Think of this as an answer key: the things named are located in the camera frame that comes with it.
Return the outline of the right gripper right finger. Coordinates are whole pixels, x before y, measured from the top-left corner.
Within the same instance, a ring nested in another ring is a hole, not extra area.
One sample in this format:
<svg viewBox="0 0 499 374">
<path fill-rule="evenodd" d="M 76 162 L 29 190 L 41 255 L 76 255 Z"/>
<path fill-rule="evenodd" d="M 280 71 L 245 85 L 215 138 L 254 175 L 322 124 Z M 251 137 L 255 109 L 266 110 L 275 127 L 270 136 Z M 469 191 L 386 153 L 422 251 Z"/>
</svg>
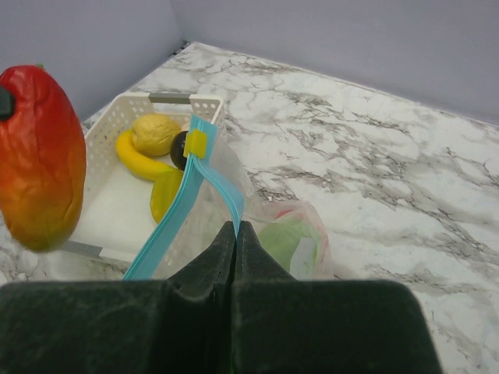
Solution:
<svg viewBox="0 0 499 374">
<path fill-rule="evenodd" d="M 390 280 L 296 280 L 242 222 L 232 283 L 237 373 L 439 373 L 419 302 Z"/>
</svg>

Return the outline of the clear zip top bag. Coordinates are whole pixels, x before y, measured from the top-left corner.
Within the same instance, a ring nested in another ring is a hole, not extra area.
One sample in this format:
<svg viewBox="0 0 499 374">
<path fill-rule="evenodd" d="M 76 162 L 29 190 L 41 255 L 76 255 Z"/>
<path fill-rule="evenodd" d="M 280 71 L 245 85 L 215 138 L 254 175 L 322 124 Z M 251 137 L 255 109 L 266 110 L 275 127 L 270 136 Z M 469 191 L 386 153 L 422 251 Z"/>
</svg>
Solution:
<svg viewBox="0 0 499 374">
<path fill-rule="evenodd" d="M 179 190 L 125 272 L 125 280 L 170 277 L 201 254 L 224 224 L 229 233 L 239 235 L 243 223 L 249 223 L 258 234 L 268 224 L 290 219 L 310 224 L 320 238 L 313 276 L 305 280 L 333 278 L 327 232 L 310 203 L 271 202 L 259 196 L 218 127 L 200 117 L 194 116 L 190 122 L 184 154 L 187 163 Z M 275 219 L 287 209 L 295 211 L 290 218 Z"/>
</svg>

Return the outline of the orange red toy mango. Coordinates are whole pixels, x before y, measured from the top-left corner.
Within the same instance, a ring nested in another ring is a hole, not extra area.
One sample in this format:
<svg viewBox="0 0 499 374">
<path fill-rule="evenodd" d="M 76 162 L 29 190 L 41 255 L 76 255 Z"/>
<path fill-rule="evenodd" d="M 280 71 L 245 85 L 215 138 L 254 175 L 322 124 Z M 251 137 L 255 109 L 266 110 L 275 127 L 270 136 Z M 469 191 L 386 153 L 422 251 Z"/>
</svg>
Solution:
<svg viewBox="0 0 499 374">
<path fill-rule="evenodd" d="M 14 65 L 1 86 L 16 111 L 1 120 L 1 212 L 11 236 L 51 252 L 75 230 L 83 206 L 87 148 L 62 87 L 38 65 Z"/>
</svg>

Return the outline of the yellow toy starfruit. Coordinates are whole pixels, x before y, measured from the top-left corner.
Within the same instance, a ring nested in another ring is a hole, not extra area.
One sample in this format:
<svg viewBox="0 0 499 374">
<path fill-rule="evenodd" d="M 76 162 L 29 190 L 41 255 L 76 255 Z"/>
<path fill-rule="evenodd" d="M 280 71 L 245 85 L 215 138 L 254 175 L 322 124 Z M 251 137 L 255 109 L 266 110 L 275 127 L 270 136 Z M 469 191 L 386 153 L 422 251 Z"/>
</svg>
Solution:
<svg viewBox="0 0 499 374">
<path fill-rule="evenodd" d="M 175 169 L 167 171 L 154 181 L 150 195 L 150 212 L 154 221 L 159 224 L 168 212 L 182 182 L 183 171 Z"/>
</svg>

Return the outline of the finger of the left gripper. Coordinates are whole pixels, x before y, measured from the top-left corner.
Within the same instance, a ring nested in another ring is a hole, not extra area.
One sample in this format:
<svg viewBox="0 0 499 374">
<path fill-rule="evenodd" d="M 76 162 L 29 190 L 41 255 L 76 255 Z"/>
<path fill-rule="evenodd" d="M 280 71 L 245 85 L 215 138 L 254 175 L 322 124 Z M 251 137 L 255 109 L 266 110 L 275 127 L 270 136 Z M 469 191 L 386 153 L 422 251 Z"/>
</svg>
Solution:
<svg viewBox="0 0 499 374">
<path fill-rule="evenodd" d="M 4 86 L 0 86 L 0 120 L 9 120 L 16 111 L 16 98 Z"/>
</svg>

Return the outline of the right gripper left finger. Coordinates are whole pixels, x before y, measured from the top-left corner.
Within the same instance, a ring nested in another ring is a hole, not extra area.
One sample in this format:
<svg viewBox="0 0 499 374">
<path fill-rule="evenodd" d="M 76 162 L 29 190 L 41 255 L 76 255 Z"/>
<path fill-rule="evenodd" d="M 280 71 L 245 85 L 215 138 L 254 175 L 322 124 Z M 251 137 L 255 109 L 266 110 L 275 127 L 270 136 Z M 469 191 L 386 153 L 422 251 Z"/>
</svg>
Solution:
<svg viewBox="0 0 499 374">
<path fill-rule="evenodd" d="M 4 373 L 230 373 L 231 223 L 165 280 L 1 289 Z"/>
</svg>

